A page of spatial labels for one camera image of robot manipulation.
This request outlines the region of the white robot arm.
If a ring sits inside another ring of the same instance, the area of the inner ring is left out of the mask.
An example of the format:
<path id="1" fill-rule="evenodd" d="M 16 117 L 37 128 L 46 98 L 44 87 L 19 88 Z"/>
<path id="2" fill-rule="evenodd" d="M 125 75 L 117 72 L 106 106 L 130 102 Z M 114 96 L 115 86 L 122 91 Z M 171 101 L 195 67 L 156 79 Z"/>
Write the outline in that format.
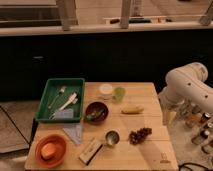
<path id="1" fill-rule="evenodd" d="M 188 101 L 213 113 L 213 88 L 205 84 L 207 78 L 208 70 L 199 62 L 172 69 L 166 74 L 166 86 L 158 94 L 164 125 L 169 124 L 170 112 L 186 108 Z"/>

